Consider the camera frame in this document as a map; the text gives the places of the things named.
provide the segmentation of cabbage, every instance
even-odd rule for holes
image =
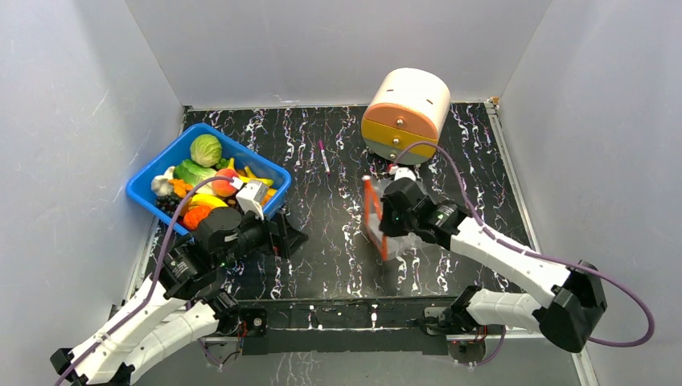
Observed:
[[[177,179],[182,179],[185,183],[189,183],[193,187],[199,185],[200,182],[204,181],[205,179],[209,179],[214,175],[216,175],[215,170],[211,169],[210,167],[199,166],[190,159],[182,161],[182,163],[177,165],[177,167],[173,170],[174,177]],[[196,192],[207,195],[216,195],[213,192],[210,183],[200,187]]]
[[[223,155],[223,147],[216,136],[211,134],[199,135],[190,146],[192,161],[203,167],[211,167],[218,163]]]

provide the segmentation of white wall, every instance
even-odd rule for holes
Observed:
[[[183,105],[369,103],[433,72],[454,101],[499,96],[550,0],[126,0]]]
[[[122,0],[0,2],[0,90],[0,374],[53,384],[124,296],[152,220],[125,182],[182,108]]]
[[[682,380],[681,15],[663,0],[554,0],[500,102],[544,252],[592,261],[656,317],[643,347],[588,346],[601,386]],[[595,336],[641,336],[636,305],[606,295]]]

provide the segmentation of toy fruit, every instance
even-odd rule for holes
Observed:
[[[208,217],[208,213],[211,212],[211,210],[213,210],[212,207],[200,205],[187,211],[187,214],[183,217],[185,228],[190,231],[195,231],[199,227],[199,222]]]
[[[238,179],[240,177],[236,170],[228,168],[218,170],[218,173],[216,173],[216,175],[222,175],[224,177],[230,177],[232,179]],[[234,187],[229,181],[225,181],[224,179],[213,181],[211,184],[213,191],[217,195],[222,195],[223,197],[229,197],[231,195],[234,195],[237,191],[236,187]]]
[[[178,195],[171,192],[169,195],[162,195],[157,197],[154,206],[161,209],[161,211],[165,213],[166,216],[173,217],[175,209],[178,208],[178,205],[180,204],[181,200],[182,199]]]
[[[248,166],[244,166],[244,172],[246,173],[246,176],[251,178],[251,179],[257,179],[258,176],[256,176],[252,171],[251,168]]]
[[[192,189],[192,185],[185,183],[182,179],[170,179],[168,182],[173,185],[173,192],[179,195],[181,199],[184,199]]]
[[[251,181],[252,179],[254,179],[254,178],[251,178],[251,177],[244,177],[243,175],[240,175],[239,178],[240,178],[242,181],[244,181],[244,183],[249,183],[249,181]],[[262,183],[264,183],[265,185],[267,185],[267,186],[269,186],[269,187],[271,187],[271,186],[275,183],[272,179],[255,179],[255,180],[261,181]]]
[[[229,169],[234,169],[234,158],[230,158],[229,160],[227,158],[221,158],[218,161],[218,163],[213,167],[215,167],[216,170],[224,169],[226,167],[228,167]]]
[[[227,207],[228,205],[224,203],[222,199],[219,199],[214,195],[198,194],[193,195],[192,198],[190,199],[190,207],[197,206],[209,207],[213,209],[214,207]]]

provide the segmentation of pink marker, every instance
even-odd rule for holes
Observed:
[[[327,175],[330,175],[331,171],[329,171],[329,162],[327,162],[327,156],[324,154],[324,144],[322,143],[321,139],[319,140],[318,145],[320,146],[320,153],[322,153],[322,162],[324,162],[324,171],[326,171]]]

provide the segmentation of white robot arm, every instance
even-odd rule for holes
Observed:
[[[413,232],[424,242],[493,269],[526,291],[507,294],[471,286],[449,309],[425,310],[425,315],[439,314],[425,317],[427,331],[461,334],[478,326],[517,326],[541,332],[566,351],[582,350],[606,311],[597,277],[526,256],[530,248],[479,225],[456,203],[435,203],[415,182],[411,170],[394,168],[392,173],[394,181],[381,198],[383,213],[375,234],[400,237]],[[579,265],[595,269],[584,261]]]
[[[163,257],[156,285],[147,278],[96,334],[51,356],[58,374],[71,385],[133,384],[188,343],[217,331],[236,331],[242,309],[221,288],[224,265],[257,249],[288,259],[307,241],[283,212],[267,220],[262,212],[242,215],[232,207],[213,209],[190,236]],[[195,302],[192,308],[159,326],[189,301]]]

